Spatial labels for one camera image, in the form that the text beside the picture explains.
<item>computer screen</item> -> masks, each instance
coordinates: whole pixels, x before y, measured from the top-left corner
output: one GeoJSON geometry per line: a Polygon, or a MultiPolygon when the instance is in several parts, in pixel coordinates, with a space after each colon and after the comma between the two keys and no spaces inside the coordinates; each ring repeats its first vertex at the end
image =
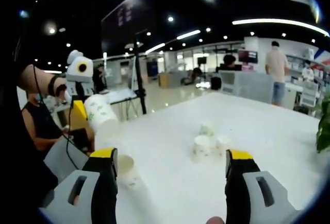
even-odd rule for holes
{"type": "Polygon", "coordinates": [[[258,63],[258,53],[255,51],[239,50],[238,61],[243,63],[258,63]]]}
{"type": "Polygon", "coordinates": [[[197,64],[206,64],[206,57],[197,58],[197,64]]]}

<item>white table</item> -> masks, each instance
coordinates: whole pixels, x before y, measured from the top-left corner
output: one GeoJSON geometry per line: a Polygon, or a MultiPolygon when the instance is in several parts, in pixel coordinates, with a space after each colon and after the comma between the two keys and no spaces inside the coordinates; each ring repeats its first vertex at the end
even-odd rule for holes
{"type": "MultiPolygon", "coordinates": [[[[124,123],[121,136],[96,139],[96,148],[115,146],[132,156],[160,209],[160,223],[204,224],[226,218],[225,161],[196,164],[189,153],[203,120],[232,147],[250,152],[287,190],[296,209],[313,198],[322,179],[314,164],[318,120],[301,113],[239,97],[211,93],[124,123]]],[[[127,195],[119,188],[118,223],[134,221],[127,195]]]]}

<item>man in black tank top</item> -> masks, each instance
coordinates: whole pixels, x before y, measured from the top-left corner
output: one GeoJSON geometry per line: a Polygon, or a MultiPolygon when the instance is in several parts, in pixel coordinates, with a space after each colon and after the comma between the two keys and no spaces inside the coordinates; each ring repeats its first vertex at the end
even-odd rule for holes
{"type": "MultiPolygon", "coordinates": [[[[22,115],[27,131],[29,132],[36,148],[45,158],[51,147],[62,137],[63,131],[55,124],[47,107],[40,102],[40,95],[29,93],[27,104],[22,110],[22,115]]],[[[76,146],[86,152],[94,149],[94,135],[86,129],[70,132],[76,146]]]]}

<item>floor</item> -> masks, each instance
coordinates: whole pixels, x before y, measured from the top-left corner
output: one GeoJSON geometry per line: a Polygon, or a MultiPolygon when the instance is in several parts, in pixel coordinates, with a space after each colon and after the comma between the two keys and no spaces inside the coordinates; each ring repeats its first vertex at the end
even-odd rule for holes
{"type": "MultiPolygon", "coordinates": [[[[147,113],[157,112],[166,107],[208,94],[209,90],[197,89],[194,85],[182,86],[174,89],[160,88],[157,81],[144,84],[146,90],[145,105],[147,113]]],[[[112,108],[121,121],[126,121],[126,107],[128,102],[112,105],[112,108]]],[[[134,108],[130,105],[128,109],[128,120],[132,120],[142,115],[140,99],[133,100],[133,105],[137,109],[137,115],[134,108]]]]}

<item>paper cup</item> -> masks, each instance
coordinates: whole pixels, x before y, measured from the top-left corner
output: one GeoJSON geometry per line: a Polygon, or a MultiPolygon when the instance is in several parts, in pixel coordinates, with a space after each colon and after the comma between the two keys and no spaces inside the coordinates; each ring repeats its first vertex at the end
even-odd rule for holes
{"type": "Polygon", "coordinates": [[[192,155],[195,160],[204,160],[211,154],[211,144],[209,137],[199,135],[195,138],[192,155]]]}
{"type": "Polygon", "coordinates": [[[209,137],[214,136],[214,128],[211,122],[203,122],[200,127],[200,135],[206,135],[209,137]]]}
{"type": "Polygon", "coordinates": [[[98,139],[107,141],[120,132],[118,118],[111,105],[107,103],[105,96],[94,94],[85,101],[84,106],[88,123],[98,139]]]}
{"type": "Polygon", "coordinates": [[[220,156],[226,155],[226,150],[229,149],[231,140],[227,136],[220,136],[216,140],[216,151],[220,156]]]}
{"type": "Polygon", "coordinates": [[[132,157],[125,154],[118,156],[117,181],[129,189],[138,188],[142,185],[140,175],[132,157]]]}

